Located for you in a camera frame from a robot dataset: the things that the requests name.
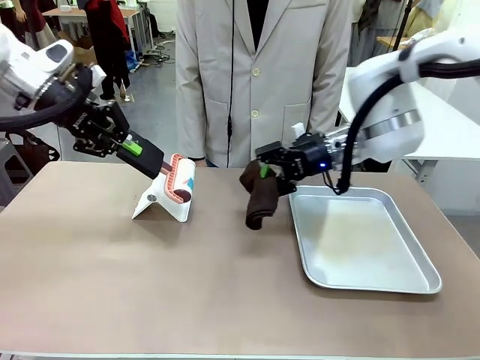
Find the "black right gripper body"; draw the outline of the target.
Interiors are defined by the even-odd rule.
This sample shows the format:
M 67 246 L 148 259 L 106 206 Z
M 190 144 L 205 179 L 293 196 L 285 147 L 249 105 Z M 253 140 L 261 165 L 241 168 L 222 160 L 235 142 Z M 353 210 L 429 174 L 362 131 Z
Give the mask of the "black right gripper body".
M 332 169 L 332 158 L 325 137 L 320 133 L 304 133 L 294 143 L 294 179 L 300 181 Z

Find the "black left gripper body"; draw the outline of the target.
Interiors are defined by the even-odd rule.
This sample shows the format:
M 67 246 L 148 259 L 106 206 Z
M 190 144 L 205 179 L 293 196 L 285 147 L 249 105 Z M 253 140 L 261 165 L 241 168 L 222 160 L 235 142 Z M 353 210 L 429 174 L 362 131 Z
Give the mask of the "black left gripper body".
M 64 128 L 73 136 L 100 142 L 112 136 L 113 123 L 107 117 L 107 106 L 87 104 L 70 116 Z

